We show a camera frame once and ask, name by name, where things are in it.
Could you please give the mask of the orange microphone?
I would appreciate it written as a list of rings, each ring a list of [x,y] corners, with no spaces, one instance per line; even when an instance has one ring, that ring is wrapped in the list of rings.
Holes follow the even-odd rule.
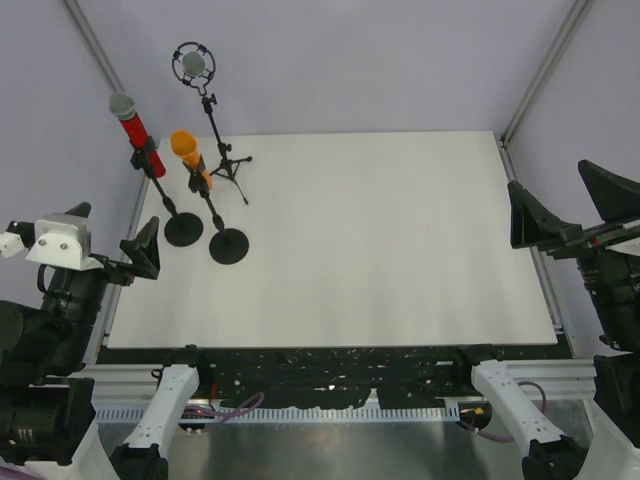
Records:
[[[213,181],[206,170],[204,160],[200,154],[196,138],[186,130],[177,130],[170,137],[172,152],[182,160],[183,165],[194,174],[198,174],[206,189],[210,191]]]

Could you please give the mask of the black round-base mic stand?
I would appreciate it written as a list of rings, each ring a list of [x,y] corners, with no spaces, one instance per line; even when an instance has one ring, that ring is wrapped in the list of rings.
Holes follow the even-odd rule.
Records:
[[[249,251],[248,237],[235,228],[228,228],[217,212],[211,199],[212,180],[206,171],[204,161],[200,159],[197,163],[183,162],[184,167],[189,172],[188,187],[198,194],[206,203],[212,222],[217,232],[209,242],[209,253],[211,258],[222,265],[232,265],[245,258]]]

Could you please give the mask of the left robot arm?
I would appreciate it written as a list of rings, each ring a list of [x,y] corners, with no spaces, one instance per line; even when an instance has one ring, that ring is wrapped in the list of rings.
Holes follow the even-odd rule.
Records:
[[[107,453],[93,405],[95,382],[82,375],[84,355],[109,285],[160,271],[157,218],[121,242],[126,260],[91,251],[88,217],[80,203],[35,222],[10,223],[1,254],[24,253],[41,268],[40,308],[1,305],[2,472],[13,478],[165,479],[168,449],[189,402],[206,396],[214,375],[193,345],[173,349],[152,373],[157,387],[141,421]]]

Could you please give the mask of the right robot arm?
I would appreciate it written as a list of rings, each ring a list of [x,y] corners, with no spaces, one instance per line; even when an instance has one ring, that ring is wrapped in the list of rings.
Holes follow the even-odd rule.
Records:
[[[459,350],[454,386],[479,393],[521,453],[526,479],[636,479],[639,476],[639,184],[583,159],[578,171],[600,224],[560,219],[519,182],[508,184],[510,245],[573,259],[609,354],[596,354],[596,426],[588,447],[552,423],[490,344]]]

